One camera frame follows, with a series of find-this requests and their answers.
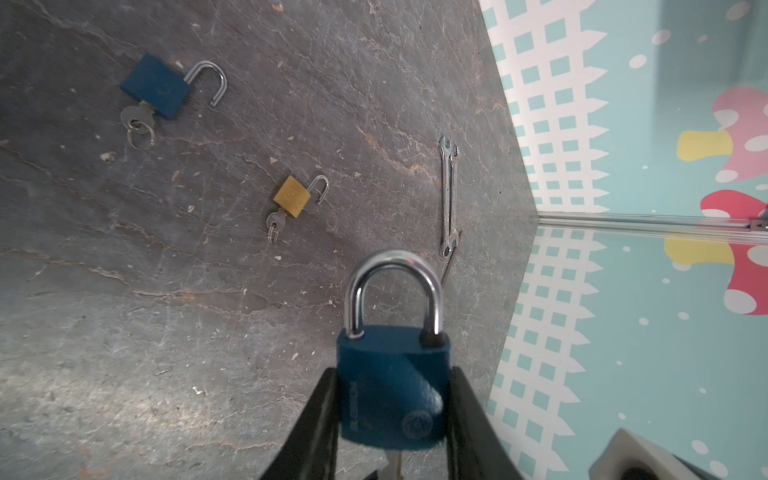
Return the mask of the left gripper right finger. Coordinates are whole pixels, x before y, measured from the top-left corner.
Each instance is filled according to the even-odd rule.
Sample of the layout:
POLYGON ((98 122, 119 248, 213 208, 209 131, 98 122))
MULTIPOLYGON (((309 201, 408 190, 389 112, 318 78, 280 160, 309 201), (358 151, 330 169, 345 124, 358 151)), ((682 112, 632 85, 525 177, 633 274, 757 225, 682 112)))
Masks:
POLYGON ((449 479, 522 479, 459 367, 451 369, 446 450, 449 479))

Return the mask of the brass padlock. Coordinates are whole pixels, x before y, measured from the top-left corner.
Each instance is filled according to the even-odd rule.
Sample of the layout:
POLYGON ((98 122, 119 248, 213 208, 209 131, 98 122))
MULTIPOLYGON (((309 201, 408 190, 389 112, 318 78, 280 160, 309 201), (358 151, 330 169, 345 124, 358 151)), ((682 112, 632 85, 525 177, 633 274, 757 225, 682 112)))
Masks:
POLYGON ((287 214, 290 214, 293 218, 298 218, 310 200, 312 190, 318 187, 320 183, 323 183, 324 187, 319 190, 317 204, 321 204, 325 200, 329 188, 329 180, 325 175, 316 176, 308 187, 305 187, 294 177, 289 176, 277 191, 273 200, 287 214))

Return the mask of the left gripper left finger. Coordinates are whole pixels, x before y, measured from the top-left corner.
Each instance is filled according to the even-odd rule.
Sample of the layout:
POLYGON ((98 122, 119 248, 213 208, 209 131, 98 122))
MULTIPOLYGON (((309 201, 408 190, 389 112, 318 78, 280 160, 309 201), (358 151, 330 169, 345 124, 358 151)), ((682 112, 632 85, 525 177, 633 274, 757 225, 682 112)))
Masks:
POLYGON ((338 375, 327 368, 261 479, 334 479, 339 418, 338 375))

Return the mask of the small silver key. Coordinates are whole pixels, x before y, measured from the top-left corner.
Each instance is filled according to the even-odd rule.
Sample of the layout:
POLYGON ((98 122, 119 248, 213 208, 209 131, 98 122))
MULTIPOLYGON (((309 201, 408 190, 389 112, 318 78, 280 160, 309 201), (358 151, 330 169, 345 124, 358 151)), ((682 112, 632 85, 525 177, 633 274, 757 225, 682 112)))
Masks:
POLYGON ((147 102, 128 106, 121 111, 120 119, 126 128, 128 144, 136 150, 149 150, 155 144, 154 109, 147 102))

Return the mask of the brass padlock key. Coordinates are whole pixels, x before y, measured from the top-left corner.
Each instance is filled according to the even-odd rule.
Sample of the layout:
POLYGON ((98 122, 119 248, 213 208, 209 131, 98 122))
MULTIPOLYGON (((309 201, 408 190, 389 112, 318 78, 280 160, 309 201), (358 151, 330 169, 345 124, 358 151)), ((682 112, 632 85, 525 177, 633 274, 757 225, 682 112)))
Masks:
POLYGON ((268 232, 268 243, 270 245, 277 243, 278 236, 285 227, 286 219, 287 212, 282 208, 278 208, 267 216, 266 227, 268 232))

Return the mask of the small blue padlock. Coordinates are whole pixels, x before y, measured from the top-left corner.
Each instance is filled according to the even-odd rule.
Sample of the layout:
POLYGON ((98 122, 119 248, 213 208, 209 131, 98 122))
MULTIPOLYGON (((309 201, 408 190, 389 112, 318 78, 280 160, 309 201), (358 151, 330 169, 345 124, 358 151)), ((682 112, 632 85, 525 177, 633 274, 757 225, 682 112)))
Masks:
POLYGON ((216 107, 228 89, 224 70, 208 60, 194 64, 184 76, 180 76, 159 58, 144 54, 120 84, 120 89, 137 101, 149 104, 162 118, 173 119, 190 95, 192 84, 203 70, 213 70, 220 85, 209 105, 216 107))

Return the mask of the large blue padlock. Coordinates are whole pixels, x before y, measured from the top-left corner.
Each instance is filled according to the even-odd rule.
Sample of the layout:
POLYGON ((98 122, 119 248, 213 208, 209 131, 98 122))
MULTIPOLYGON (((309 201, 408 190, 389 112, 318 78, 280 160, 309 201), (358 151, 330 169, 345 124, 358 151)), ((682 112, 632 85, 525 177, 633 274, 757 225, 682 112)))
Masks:
POLYGON ((385 450, 424 450, 440 443, 446 435, 450 352, 435 271, 404 250, 367 257, 349 279, 337 339, 342 437, 385 450), (388 269, 404 271, 422 287, 422 326, 366 325, 366 288, 388 269))

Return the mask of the silver combination wrench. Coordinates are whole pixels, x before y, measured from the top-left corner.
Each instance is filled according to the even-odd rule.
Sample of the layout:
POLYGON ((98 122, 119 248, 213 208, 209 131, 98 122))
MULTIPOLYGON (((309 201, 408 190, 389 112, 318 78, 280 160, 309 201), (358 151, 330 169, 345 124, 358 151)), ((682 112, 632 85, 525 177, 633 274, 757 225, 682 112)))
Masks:
POLYGON ((440 156, 442 162, 442 217, 443 235, 441 255, 448 258, 457 245, 457 231, 454 228, 453 213, 453 170, 455 145, 445 136, 439 140, 440 156))
POLYGON ((457 167, 456 167, 456 160, 459 157, 459 148, 456 144, 452 145, 451 155, 449 159, 449 167, 450 167, 450 235, 449 245, 451 246, 451 250, 454 251, 458 247, 459 243, 459 232, 457 229, 457 221, 456 221, 456 213, 457 213, 457 207, 456 207, 456 197, 457 197, 457 167))

